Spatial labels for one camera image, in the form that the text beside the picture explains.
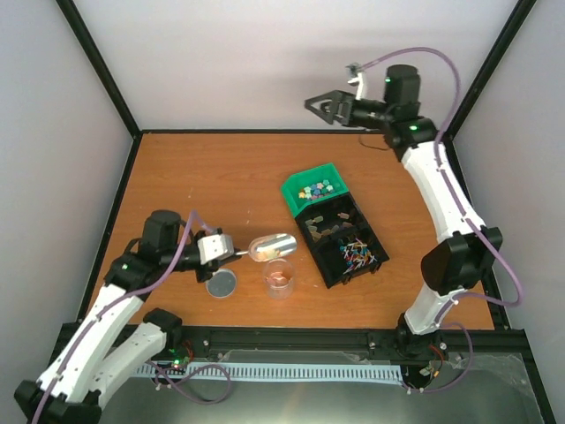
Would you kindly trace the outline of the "silver jar lid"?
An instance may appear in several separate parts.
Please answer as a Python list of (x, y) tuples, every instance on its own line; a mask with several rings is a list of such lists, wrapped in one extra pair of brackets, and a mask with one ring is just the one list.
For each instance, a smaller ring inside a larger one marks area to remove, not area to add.
[(228, 298), (237, 287), (237, 276), (231, 269), (218, 269), (205, 283), (207, 292), (216, 299)]

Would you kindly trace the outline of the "black popsicle candy bin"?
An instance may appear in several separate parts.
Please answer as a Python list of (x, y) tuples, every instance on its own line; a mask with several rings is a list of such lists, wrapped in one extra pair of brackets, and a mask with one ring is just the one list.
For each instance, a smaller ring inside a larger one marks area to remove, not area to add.
[(295, 222), (311, 253), (329, 245), (346, 245), (357, 239), (371, 248), (380, 243), (350, 193), (309, 203), (295, 217)]

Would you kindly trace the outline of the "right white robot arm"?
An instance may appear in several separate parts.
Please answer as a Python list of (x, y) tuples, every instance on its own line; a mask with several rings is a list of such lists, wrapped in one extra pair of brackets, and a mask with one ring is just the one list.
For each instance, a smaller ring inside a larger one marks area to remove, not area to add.
[(328, 124), (382, 133), (427, 206), (437, 245), (420, 262), (423, 286), (399, 317), (395, 335), (398, 353), (418, 359), (437, 340), (449, 310), (489, 272), (502, 235), (487, 227), (465, 198), (435, 124), (420, 115), (418, 69), (390, 66), (380, 101), (365, 98), (365, 72), (357, 66), (351, 70), (355, 75), (349, 83), (356, 93), (330, 91), (305, 100), (305, 108)]

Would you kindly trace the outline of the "green candy bin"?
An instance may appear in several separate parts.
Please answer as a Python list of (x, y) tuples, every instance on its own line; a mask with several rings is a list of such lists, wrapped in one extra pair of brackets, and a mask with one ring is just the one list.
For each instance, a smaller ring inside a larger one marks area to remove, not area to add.
[(282, 196), (293, 217), (315, 203), (348, 191), (348, 186), (332, 163), (292, 174), (281, 186)]

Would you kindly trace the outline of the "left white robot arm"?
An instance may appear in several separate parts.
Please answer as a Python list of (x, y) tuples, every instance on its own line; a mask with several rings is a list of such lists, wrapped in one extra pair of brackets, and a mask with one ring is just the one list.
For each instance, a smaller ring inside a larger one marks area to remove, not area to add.
[(125, 325), (173, 272), (210, 278), (235, 253), (231, 236), (169, 210), (156, 210), (110, 265), (89, 313), (66, 347), (34, 381), (23, 381), (14, 398), (30, 423), (97, 423), (110, 399), (131, 374), (155, 355), (182, 349), (181, 319), (151, 311), (119, 346)]

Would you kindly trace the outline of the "black lollipop candy bin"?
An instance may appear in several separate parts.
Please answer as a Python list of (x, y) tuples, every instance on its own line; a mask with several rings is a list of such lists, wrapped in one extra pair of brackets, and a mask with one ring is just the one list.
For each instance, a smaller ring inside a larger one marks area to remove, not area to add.
[(374, 274), (389, 256), (371, 232), (357, 231), (323, 242), (313, 249), (313, 259), (325, 286), (331, 289), (358, 276)]

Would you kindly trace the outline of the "metal scoop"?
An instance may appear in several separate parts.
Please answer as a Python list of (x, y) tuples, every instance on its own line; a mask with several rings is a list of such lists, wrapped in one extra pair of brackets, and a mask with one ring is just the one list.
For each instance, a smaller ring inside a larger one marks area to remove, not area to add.
[(256, 262), (266, 262), (293, 254), (298, 247), (297, 240), (288, 233), (276, 233), (262, 236), (251, 241), (243, 251), (236, 251), (236, 256), (248, 256)]

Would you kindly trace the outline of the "clear plastic jar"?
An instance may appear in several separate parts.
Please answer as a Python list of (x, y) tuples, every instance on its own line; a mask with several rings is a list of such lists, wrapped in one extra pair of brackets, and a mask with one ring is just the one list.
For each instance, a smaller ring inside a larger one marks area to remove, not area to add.
[(283, 259), (269, 261), (262, 274), (267, 295), (272, 299), (287, 299), (293, 292), (295, 269)]

